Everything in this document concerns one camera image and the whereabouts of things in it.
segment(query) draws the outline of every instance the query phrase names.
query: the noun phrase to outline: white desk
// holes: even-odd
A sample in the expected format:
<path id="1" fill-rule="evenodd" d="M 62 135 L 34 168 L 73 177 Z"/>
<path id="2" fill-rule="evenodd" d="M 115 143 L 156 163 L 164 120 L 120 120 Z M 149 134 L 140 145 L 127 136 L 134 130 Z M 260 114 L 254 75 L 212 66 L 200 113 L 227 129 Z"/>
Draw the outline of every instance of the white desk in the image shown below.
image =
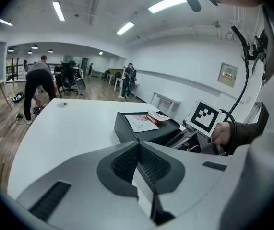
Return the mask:
<path id="1" fill-rule="evenodd" d="M 116 78 L 116 82 L 115 82 L 115 84 L 114 84 L 114 91 L 116 90 L 116 88 L 117 88 L 117 82 L 118 81 L 120 81 L 120 88 L 121 88 L 121 90 L 119 91 L 119 95 L 121 95 L 122 94 L 122 91 L 123 91 L 123 79 L 119 79 L 119 78 Z M 137 95 L 137 91 L 138 91 L 138 89 L 139 89 L 139 86 L 140 86 L 140 84 L 138 84 L 138 83 L 135 83 L 136 85 L 135 85 L 135 89 L 133 90 L 135 93 L 132 93 L 135 97 L 136 97 L 136 95 Z"/>
<path id="2" fill-rule="evenodd" d="M 93 73 L 94 73 L 94 75 L 98 75 L 98 77 L 101 79 L 102 78 L 102 75 L 103 75 L 103 73 L 102 72 L 100 72 L 100 71 L 91 71 L 91 75 L 90 75 L 90 77 L 92 77 L 92 75 L 93 75 Z"/>
<path id="3" fill-rule="evenodd" d="M 107 78 L 106 78 L 106 82 L 108 82 L 108 78 L 109 78 L 109 85 L 110 85 L 111 80 L 114 78 L 114 76 L 111 75 L 111 74 L 108 74 L 108 75 L 107 75 Z"/>
<path id="4" fill-rule="evenodd" d="M 162 94 L 159 94 L 159 93 L 156 93 L 156 92 L 153 92 L 153 97 L 152 97 L 152 100 L 151 100 L 151 104 L 153 103 L 153 99 L 155 97 L 155 95 L 160 98 L 161 100 L 164 100 L 166 102 L 169 102 L 171 105 L 169 107 L 169 110 L 167 111 L 167 116 L 170 115 L 170 112 L 172 111 L 172 108 L 174 106 L 174 104 L 181 104 L 181 101 L 176 101 L 176 100 L 173 100 L 165 95 L 162 95 Z"/>
<path id="5" fill-rule="evenodd" d="M 67 102 L 64 108 L 58 103 Z M 117 112 L 158 111 L 146 103 L 53 99 L 34 120 L 15 155 L 8 194 L 17 196 L 67 159 L 119 144 Z"/>

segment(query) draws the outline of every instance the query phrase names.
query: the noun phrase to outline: wooden floor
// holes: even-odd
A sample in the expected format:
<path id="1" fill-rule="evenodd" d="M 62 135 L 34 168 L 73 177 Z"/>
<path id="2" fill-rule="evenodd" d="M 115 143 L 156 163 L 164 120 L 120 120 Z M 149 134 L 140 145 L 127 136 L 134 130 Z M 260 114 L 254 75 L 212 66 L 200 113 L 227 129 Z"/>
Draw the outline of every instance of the wooden floor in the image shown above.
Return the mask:
<path id="1" fill-rule="evenodd" d="M 70 92 L 67 96 L 62 94 L 62 97 L 69 99 L 142 102 L 133 96 L 129 99 L 120 99 L 118 97 L 119 87 L 114 91 L 114 85 L 109 85 L 106 83 L 106 80 L 95 77 L 89 78 L 87 76 L 84 80 L 86 84 L 85 96 Z M 6 84 L 6 93 L 10 98 L 9 103 L 11 104 L 13 111 L 11 111 L 6 104 L 0 91 L 0 188 L 5 192 L 7 191 L 8 179 L 14 156 L 24 135 L 30 127 L 30 125 L 25 122 L 24 118 L 17 123 L 15 122 L 15 116 L 19 112 L 24 114 L 24 101 L 22 100 L 19 103 L 13 103 L 11 101 L 14 95 L 24 91 L 24 87 L 24 82 Z M 39 94 L 38 98 L 41 100 L 42 104 L 49 101 L 46 93 Z"/>

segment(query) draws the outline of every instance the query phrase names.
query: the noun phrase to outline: black box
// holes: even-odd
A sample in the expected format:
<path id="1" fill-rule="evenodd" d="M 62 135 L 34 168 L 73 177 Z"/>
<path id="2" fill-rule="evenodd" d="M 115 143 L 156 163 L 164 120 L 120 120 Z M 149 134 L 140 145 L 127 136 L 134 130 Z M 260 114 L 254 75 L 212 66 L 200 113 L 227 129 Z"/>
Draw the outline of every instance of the black box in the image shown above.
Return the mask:
<path id="1" fill-rule="evenodd" d="M 179 123 L 173 119 L 158 124 L 159 129 L 135 133 L 125 115 L 148 115 L 148 113 L 117 113 L 114 130 L 121 143 L 129 141 L 150 141 L 159 145 L 165 145 L 180 132 Z"/>

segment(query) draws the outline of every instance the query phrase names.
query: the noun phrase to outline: gray shirt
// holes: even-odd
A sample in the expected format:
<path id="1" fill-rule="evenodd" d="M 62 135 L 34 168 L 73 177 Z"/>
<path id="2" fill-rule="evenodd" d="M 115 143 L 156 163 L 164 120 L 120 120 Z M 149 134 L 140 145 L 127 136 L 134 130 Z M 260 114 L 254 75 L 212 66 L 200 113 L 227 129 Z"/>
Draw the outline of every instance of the gray shirt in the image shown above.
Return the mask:
<path id="1" fill-rule="evenodd" d="M 52 76 L 51 71 L 50 71 L 48 65 L 46 63 L 42 62 L 42 61 L 37 62 L 37 63 L 35 63 L 35 64 L 32 65 L 32 67 L 28 70 L 28 72 L 26 74 L 26 78 L 27 78 L 27 76 L 28 76 L 28 74 L 30 72 L 37 71 L 37 70 L 45 70 L 45 71 L 47 71 L 51 75 L 51 78 L 54 79 L 54 77 Z"/>

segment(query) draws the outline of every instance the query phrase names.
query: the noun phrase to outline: fluorescent light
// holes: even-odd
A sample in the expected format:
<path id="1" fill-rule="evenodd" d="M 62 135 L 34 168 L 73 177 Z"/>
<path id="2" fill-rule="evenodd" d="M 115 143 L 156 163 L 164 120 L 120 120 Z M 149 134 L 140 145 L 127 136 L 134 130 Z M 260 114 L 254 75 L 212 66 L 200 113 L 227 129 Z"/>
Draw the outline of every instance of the fluorescent light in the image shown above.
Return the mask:
<path id="1" fill-rule="evenodd" d="M 131 29 L 134 26 L 133 23 L 128 22 L 125 26 L 123 26 L 118 32 L 118 35 L 122 35 L 124 32 L 128 31 L 129 29 Z"/>
<path id="2" fill-rule="evenodd" d="M 152 7 L 148 8 L 148 10 L 152 13 L 157 13 L 161 10 L 164 10 L 166 8 L 172 7 L 174 5 L 178 5 L 181 3 L 187 2 L 186 0 L 164 0 L 162 2 L 159 2 Z"/>
<path id="3" fill-rule="evenodd" d="M 4 24 L 6 24 L 6 25 L 9 25 L 9 26 L 13 26 L 13 24 L 11 24 L 10 22 L 4 21 L 4 20 L 2 20 L 2 19 L 0 19 L 0 22 L 1 22 L 1 23 L 4 23 Z"/>
<path id="4" fill-rule="evenodd" d="M 60 8 L 60 4 L 58 2 L 53 2 L 52 4 L 54 5 L 54 8 L 57 12 L 57 15 L 58 15 L 59 19 L 61 21 L 65 21 L 64 16 L 63 16 L 62 11 L 61 11 L 61 8 Z"/>

